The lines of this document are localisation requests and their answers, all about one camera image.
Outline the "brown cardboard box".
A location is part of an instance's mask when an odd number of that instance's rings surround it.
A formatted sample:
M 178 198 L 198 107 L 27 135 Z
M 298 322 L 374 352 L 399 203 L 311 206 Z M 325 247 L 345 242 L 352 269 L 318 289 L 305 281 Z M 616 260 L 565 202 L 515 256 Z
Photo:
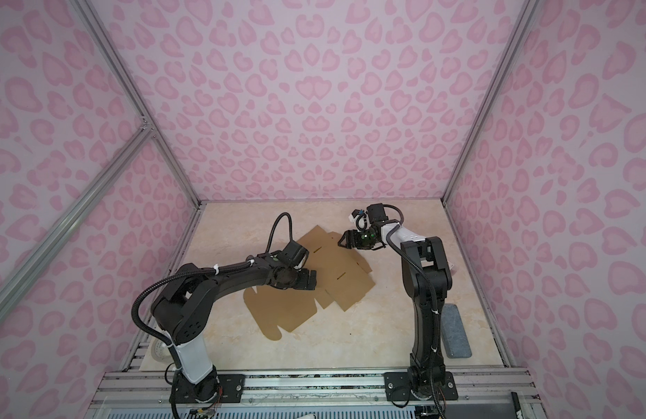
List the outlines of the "brown cardboard box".
M 309 251 L 297 286 L 253 286 L 244 290 L 244 303 L 263 335 L 280 340 L 322 308 L 347 312 L 359 303 L 375 281 L 369 263 L 356 250 L 338 245 L 342 234 L 316 226 L 297 240 Z

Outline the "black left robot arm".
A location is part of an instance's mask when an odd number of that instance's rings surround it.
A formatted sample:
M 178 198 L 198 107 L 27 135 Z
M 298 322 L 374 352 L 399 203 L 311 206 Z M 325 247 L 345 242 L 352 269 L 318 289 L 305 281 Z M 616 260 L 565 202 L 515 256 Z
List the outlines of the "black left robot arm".
M 282 251 L 249 256 L 233 265 L 200 268 L 187 264 L 144 292 L 146 296 L 159 293 L 150 307 L 158 328 L 149 333 L 164 343 L 174 361 L 171 404 L 222 399 L 223 385 L 204 341 L 216 301 L 254 286 L 313 291 L 317 272 L 305 268 L 308 256 L 306 248 L 292 241 Z

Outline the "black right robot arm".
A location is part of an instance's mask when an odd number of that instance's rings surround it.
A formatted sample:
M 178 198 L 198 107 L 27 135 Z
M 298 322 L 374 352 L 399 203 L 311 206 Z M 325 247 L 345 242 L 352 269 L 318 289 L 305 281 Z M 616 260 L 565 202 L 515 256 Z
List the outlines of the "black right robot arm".
M 349 219 L 354 228 L 343 233 L 338 246 L 377 251 L 389 247 L 401 258 L 403 286 L 415 314 L 415 339 L 406 374 L 406 389 L 389 398 L 410 401 L 431 397 L 438 408 L 458 392 L 452 373 L 445 366 L 442 349 L 442 315 L 452 273 L 439 237 L 424 237 L 405 228 L 402 211 L 391 204 L 371 204 L 355 209 Z

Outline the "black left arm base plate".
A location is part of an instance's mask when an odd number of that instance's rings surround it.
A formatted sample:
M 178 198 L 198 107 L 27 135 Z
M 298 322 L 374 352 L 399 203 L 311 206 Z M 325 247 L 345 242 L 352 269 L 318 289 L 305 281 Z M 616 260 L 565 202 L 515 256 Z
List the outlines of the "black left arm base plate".
M 246 376 L 241 374 L 213 373 L 193 384 L 182 373 L 177 373 L 169 401 L 174 404 L 240 403 L 245 379 Z

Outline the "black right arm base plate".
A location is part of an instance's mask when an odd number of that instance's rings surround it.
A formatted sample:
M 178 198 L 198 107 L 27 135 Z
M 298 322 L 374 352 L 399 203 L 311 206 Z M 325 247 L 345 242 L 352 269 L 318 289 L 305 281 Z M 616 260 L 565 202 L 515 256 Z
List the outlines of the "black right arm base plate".
M 431 401 L 432 392 L 428 377 L 420 380 L 407 371 L 387 372 L 382 375 L 386 399 L 391 403 L 407 401 Z M 457 385 L 451 372 L 446 371 L 443 380 L 434 382 L 440 402 L 453 402 L 459 399 Z

